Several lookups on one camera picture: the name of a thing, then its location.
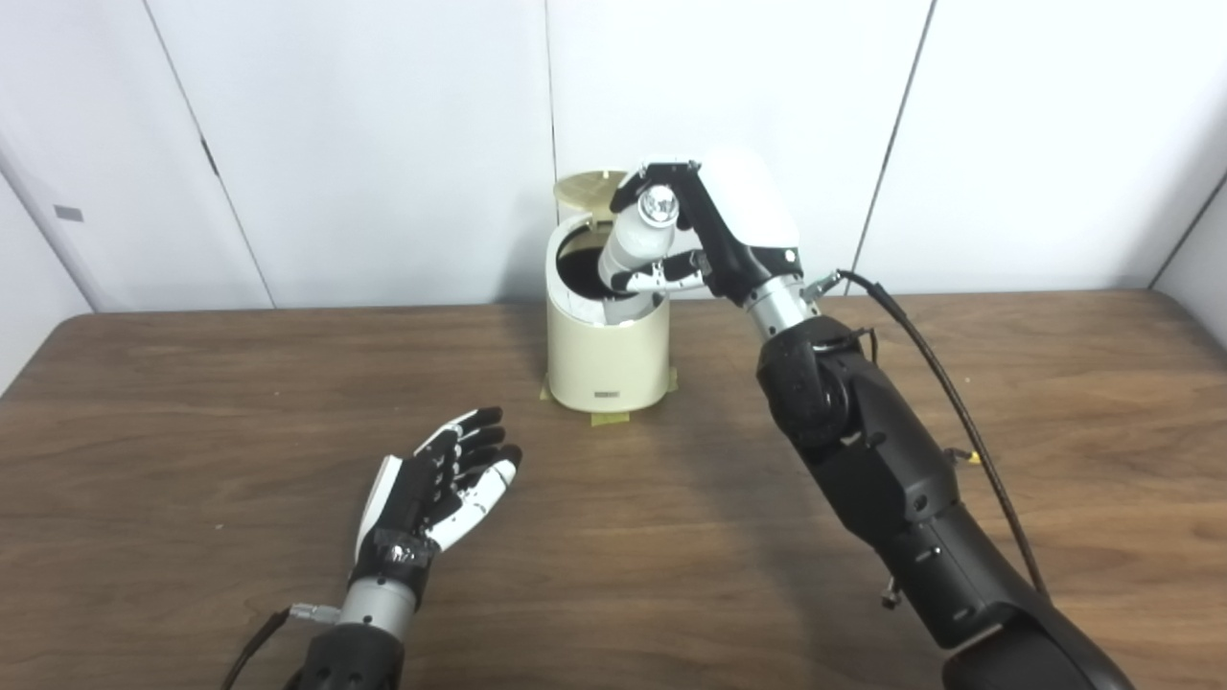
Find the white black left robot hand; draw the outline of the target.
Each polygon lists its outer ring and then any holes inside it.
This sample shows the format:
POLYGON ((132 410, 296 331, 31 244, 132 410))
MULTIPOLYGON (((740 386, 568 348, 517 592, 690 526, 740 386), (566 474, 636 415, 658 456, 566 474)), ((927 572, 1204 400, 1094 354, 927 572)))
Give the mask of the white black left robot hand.
POLYGON ((433 561, 517 480, 521 449, 506 441, 502 419, 502 406, 479 406, 434 428, 407 458, 382 460, 360 521, 351 584, 373 578, 425 599, 433 561))

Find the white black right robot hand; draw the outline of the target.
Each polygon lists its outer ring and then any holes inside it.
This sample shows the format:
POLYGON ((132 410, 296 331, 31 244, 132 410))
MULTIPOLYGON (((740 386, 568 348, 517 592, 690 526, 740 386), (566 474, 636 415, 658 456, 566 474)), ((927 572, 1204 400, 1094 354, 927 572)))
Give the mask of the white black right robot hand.
POLYGON ((772 280, 802 277, 800 230, 757 153, 647 161, 609 210, 598 275, 618 296, 709 289, 742 306, 772 280))

